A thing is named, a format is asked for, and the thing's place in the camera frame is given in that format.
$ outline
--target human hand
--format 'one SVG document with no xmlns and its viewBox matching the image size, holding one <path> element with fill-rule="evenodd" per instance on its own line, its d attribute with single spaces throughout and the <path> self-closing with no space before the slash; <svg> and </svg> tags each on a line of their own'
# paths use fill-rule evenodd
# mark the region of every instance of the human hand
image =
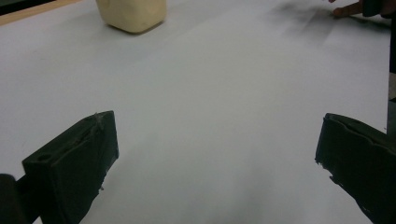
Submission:
<svg viewBox="0 0 396 224">
<path fill-rule="evenodd" d="M 382 7 L 380 14 L 382 16 L 389 15 L 396 11 L 396 0 L 382 0 Z M 351 4 L 346 7 L 338 7 L 336 8 L 332 14 L 335 17 L 347 17 L 351 15 L 361 14 L 363 12 L 363 1 L 359 0 L 359 2 Z"/>
</svg>

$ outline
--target white table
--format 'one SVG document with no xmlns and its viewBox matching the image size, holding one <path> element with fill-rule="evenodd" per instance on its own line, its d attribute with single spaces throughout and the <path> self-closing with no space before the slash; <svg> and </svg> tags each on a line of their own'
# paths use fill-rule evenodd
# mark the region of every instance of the white table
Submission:
<svg viewBox="0 0 396 224">
<path fill-rule="evenodd" d="M 136 36 L 84 0 L 1 26 L 0 171 L 114 110 L 120 158 L 81 223 L 370 223 L 314 158 L 328 112 L 385 131 L 389 30 L 334 7 L 169 0 Z"/>
</svg>

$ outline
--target wooden strip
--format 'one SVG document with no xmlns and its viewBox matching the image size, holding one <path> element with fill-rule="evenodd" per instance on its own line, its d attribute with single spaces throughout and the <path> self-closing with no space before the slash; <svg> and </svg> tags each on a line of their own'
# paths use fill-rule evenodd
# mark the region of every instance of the wooden strip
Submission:
<svg viewBox="0 0 396 224">
<path fill-rule="evenodd" d="M 29 7 L 21 11 L 16 11 L 3 16 L 0 16 L 0 25 L 4 25 L 13 21 L 18 21 L 27 17 L 34 16 L 46 11 L 53 10 L 57 7 L 63 7 L 81 0 L 56 0 L 36 7 Z"/>
</svg>

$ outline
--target table surface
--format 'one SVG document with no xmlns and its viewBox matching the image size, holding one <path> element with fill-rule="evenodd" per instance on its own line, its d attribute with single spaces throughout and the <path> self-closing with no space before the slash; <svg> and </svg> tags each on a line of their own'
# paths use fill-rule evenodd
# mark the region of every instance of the table surface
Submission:
<svg viewBox="0 0 396 224">
<path fill-rule="evenodd" d="M 114 110 L 81 223 L 370 223 L 314 161 L 326 113 L 387 125 L 389 28 L 331 16 L 348 3 L 169 0 L 129 35 L 84 0 L 1 26 L 0 170 Z"/>
</svg>

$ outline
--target beige cup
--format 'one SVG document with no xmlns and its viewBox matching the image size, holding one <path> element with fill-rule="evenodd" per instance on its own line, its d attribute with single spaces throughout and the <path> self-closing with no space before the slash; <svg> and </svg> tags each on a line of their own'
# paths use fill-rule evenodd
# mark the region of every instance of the beige cup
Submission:
<svg viewBox="0 0 396 224">
<path fill-rule="evenodd" d="M 166 0 L 96 0 L 102 19 L 109 25 L 139 34 L 161 23 Z"/>
</svg>

